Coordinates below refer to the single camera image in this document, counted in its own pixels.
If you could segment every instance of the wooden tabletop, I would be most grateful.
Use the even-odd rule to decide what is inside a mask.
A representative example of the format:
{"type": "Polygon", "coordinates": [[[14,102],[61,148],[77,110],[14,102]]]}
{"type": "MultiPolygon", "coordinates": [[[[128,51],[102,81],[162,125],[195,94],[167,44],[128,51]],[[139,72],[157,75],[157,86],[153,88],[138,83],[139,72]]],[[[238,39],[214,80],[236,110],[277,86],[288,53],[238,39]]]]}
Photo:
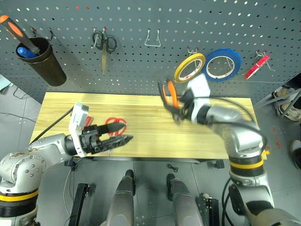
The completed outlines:
{"type": "MultiPolygon", "coordinates": [[[[244,106],[255,118],[251,99],[229,98],[244,106]]],[[[89,107],[89,116],[94,117],[92,124],[103,125],[109,117],[123,118],[127,121],[124,134],[134,138],[122,147],[113,149],[111,156],[116,157],[156,157],[156,158],[228,158],[222,139],[206,126],[194,125],[183,121],[176,125],[162,104],[160,97],[109,95],[87,93],[47,92],[40,109],[32,139],[61,117],[75,102],[89,107]]],[[[211,104],[234,107],[229,103],[212,100],[211,104]]],[[[69,135],[70,116],[65,117],[44,136],[58,133],[69,135]]],[[[94,156],[109,156],[109,152],[94,156]]]]}

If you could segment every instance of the black-handled scissors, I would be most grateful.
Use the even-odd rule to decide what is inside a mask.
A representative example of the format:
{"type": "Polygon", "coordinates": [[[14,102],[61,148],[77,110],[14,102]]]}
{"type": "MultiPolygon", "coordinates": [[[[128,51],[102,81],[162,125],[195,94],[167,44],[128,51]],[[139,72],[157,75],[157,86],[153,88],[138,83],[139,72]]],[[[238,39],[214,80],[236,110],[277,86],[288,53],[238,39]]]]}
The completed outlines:
{"type": "Polygon", "coordinates": [[[117,47],[116,38],[113,35],[108,35],[105,28],[103,31],[95,30],[92,33],[92,40],[95,43],[95,47],[103,50],[103,45],[105,44],[105,49],[108,53],[113,52],[117,47]]]}
{"type": "Polygon", "coordinates": [[[177,173],[179,169],[178,167],[173,167],[171,164],[167,164],[167,167],[172,169],[175,173],[177,173]]]}

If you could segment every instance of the pegboard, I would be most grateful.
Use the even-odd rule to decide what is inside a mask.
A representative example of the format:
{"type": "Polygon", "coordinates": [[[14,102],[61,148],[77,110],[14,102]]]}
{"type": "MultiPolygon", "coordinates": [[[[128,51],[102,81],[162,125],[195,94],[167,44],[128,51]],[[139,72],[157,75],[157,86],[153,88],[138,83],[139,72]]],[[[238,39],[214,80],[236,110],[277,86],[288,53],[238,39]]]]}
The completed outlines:
{"type": "MultiPolygon", "coordinates": [[[[205,56],[219,48],[235,50],[240,71],[224,82],[210,82],[213,96],[251,97],[257,102],[301,71],[301,5],[291,1],[166,0],[158,1],[43,1],[1,0],[0,13],[9,15],[32,37],[50,41],[67,75],[67,82],[51,87],[15,54],[18,41],[0,28],[0,73],[30,96],[42,101],[46,91],[158,95],[157,80],[172,79],[189,54],[187,46],[205,56]],[[107,54],[102,73],[101,51],[92,48],[92,27],[108,27],[117,49],[107,54]],[[151,44],[144,46],[147,30],[151,44]],[[271,71],[261,68],[249,80],[245,73],[258,61],[255,51],[267,50],[271,71]]],[[[181,94],[186,84],[177,84],[181,94]]]]}

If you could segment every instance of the black cup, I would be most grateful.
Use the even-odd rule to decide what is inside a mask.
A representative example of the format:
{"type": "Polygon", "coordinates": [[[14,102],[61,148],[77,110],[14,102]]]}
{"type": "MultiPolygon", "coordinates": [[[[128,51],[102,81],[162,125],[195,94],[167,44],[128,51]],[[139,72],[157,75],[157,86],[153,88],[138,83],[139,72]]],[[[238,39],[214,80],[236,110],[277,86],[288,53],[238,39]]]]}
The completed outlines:
{"type": "Polygon", "coordinates": [[[50,86],[60,86],[67,80],[66,74],[58,63],[49,42],[44,38],[31,38],[33,44],[40,49],[40,55],[35,58],[24,58],[18,54],[18,47],[26,47],[20,43],[16,48],[16,54],[24,62],[28,63],[50,86]]]}

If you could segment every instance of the screwdriver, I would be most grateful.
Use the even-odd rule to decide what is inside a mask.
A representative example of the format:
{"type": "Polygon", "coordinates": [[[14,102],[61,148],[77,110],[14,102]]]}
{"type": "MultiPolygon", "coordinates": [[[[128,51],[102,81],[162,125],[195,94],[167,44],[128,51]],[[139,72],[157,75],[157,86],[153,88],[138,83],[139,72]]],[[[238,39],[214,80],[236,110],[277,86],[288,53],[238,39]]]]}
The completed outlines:
{"type": "Polygon", "coordinates": [[[39,54],[40,49],[33,44],[33,42],[27,37],[27,35],[22,31],[22,29],[9,16],[0,16],[0,23],[12,36],[18,39],[31,52],[37,55],[39,54]]]}

